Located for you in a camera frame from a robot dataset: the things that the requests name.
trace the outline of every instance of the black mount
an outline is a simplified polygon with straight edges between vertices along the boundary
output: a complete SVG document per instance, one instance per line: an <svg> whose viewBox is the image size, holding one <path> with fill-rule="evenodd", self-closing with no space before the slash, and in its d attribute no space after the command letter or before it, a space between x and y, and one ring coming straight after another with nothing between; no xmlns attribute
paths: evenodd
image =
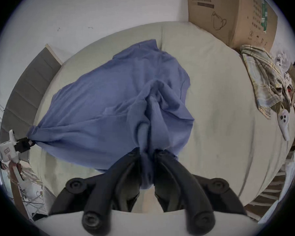
<svg viewBox="0 0 295 236"><path fill-rule="evenodd" d="M213 211L247 215L227 181L192 175L170 152L156 151L155 196L164 212L186 210L187 230L204 235L215 225ZM104 174L73 178L56 198L49 216L84 211L82 225L92 235L110 230L110 211L131 212L141 185L140 152L135 148Z"/></svg>

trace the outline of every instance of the white remote control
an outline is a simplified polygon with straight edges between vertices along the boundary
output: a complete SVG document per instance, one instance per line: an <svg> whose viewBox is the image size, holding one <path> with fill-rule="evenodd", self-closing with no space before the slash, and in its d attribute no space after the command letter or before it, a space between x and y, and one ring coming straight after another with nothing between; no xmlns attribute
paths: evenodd
<svg viewBox="0 0 295 236"><path fill-rule="evenodd" d="M289 141L289 132L287 128L288 121L289 121L289 113L286 109L283 109L277 115L277 122L279 123L279 127L281 129L281 132L283 134L285 141Z"/></svg>

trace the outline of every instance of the crumpled blue cloth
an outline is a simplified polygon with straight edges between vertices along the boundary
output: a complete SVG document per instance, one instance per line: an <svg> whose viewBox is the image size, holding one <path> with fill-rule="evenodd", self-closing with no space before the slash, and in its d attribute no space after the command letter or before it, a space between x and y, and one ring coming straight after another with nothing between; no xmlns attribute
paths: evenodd
<svg viewBox="0 0 295 236"><path fill-rule="evenodd" d="M140 42L60 89L27 137L57 158L98 170L140 147L141 188L149 188L155 149L178 155L189 139L189 86L186 71L156 40Z"/></svg>

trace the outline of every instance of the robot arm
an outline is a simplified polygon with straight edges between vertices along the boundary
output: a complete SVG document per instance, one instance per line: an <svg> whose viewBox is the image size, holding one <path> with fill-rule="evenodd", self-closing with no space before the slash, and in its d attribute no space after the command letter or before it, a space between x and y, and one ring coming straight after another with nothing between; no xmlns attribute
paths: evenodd
<svg viewBox="0 0 295 236"><path fill-rule="evenodd" d="M19 154L29 150L30 147L35 145L35 143L28 138L16 140L13 130L9 131L9 139L9 141L0 144L0 159L4 163L7 163L9 161L18 163L20 161ZM19 182L20 187L22 189L25 189L27 187L27 183L22 179L17 167L13 166L12 169Z"/></svg>

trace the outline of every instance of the bed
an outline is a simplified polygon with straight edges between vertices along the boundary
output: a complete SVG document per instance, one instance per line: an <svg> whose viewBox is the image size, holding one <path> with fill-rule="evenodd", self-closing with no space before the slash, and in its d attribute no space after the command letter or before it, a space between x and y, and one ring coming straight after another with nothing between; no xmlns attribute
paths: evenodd
<svg viewBox="0 0 295 236"><path fill-rule="evenodd" d="M189 22L137 26L88 45L61 66L43 96L34 124L39 123L52 96L63 86L130 45L149 39L156 39L159 49L177 58L191 81L186 106L195 122L179 161L193 174L226 179L243 205L248 204L268 186L285 161L295 137L294 109L288 125L291 140L287 142L276 113L267 120L257 109L240 55ZM31 148L29 160L54 195L73 177L99 174L59 160L37 145Z"/></svg>

